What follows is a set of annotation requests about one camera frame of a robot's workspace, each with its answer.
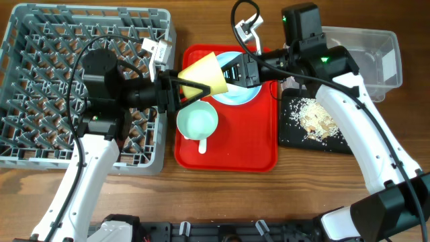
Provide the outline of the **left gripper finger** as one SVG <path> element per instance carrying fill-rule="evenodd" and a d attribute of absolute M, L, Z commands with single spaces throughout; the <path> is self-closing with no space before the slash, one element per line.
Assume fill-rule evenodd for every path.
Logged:
<path fill-rule="evenodd" d="M 208 95 L 209 91 L 201 91 L 191 97 L 185 97 L 180 91 L 174 92 L 174 111 L 180 111 Z"/>
<path fill-rule="evenodd" d="M 168 91 L 172 93 L 179 93 L 181 86 L 188 87 L 188 90 L 184 92 L 184 96 L 206 96 L 210 94 L 210 87 L 208 85 L 197 83 L 195 81 L 185 80 L 179 77 L 168 77 Z"/>

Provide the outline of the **yellow plastic cup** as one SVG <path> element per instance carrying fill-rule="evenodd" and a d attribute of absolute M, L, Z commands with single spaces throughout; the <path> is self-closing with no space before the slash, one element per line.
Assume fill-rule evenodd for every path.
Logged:
<path fill-rule="evenodd" d="M 210 93 L 206 97 L 228 92 L 222 69 L 213 52 L 180 71 L 178 77 L 192 83 L 209 86 Z"/>

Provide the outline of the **large light blue plate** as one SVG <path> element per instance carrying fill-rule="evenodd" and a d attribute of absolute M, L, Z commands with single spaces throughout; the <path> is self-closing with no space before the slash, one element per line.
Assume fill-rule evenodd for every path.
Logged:
<path fill-rule="evenodd" d="M 216 56 L 218 63 L 221 67 L 231 61 L 233 58 L 237 57 L 240 52 L 230 51 L 218 54 Z M 258 96 L 261 86 L 244 88 L 236 85 L 227 84 L 228 92 L 213 95 L 212 97 L 222 103 L 229 106 L 239 106 L 250 102 L 252 99 Z"/>

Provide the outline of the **light green bowl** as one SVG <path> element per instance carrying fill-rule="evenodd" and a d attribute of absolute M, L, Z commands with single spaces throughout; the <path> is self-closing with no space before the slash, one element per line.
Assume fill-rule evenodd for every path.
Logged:
<path fill-rule="evenodd" d="M 208 102 L 197 101 L 177 114 L 177 129 L 186 138 L 203 140 L 218 127 L 218 113 Z"/>

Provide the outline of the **rice and food scraps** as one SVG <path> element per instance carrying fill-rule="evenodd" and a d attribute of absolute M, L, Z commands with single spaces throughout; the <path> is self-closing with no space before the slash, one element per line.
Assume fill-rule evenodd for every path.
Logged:
<path fill-rule="evenodd" d="M 315 100 L 310 98 L 293 99 L 288 105 L 291 126 L 305 131 L 303 139 L 315 140 L 326 145 L 328 138 L 339 135 L 339 127 L 329 113 Z"/>

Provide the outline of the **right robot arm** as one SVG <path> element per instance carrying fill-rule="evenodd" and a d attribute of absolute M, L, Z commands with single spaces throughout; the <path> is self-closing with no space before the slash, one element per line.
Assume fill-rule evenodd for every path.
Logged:
<path fill-rule="evenodd" d="M 369 196 L 314 219 L 315 241 L 389 240 L 420 226 L 427 241 L 429 174 L 402 148 L 343 46 L 329 48 L 313 3 L 282 9 L 286 48 L 244 53 L 224 66 L 226 80 L 251 88 L 288 77 L 334 120 L 361 169 Z"/>

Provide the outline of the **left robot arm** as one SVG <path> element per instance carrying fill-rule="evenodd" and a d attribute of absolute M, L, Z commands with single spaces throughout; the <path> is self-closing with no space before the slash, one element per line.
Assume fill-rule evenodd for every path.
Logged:
<path fill-rule="evenodd" d="M 111 214 L 89 235 L 89 224 L 102 185 L 127 139 L 130 109 L 157 107 L 158 113 L 186 109 L 211 94 L 214 78 L 224 82 L 211 52 L 183 71 L 163 71 L 156 80 L 125 79 L 121 60 L 110 50 L 92 50 L 83 58 L 89 107 L 72 126 L 73 156 L 46 214 L 29 241 L 150 241 L 137 216 Z"/>

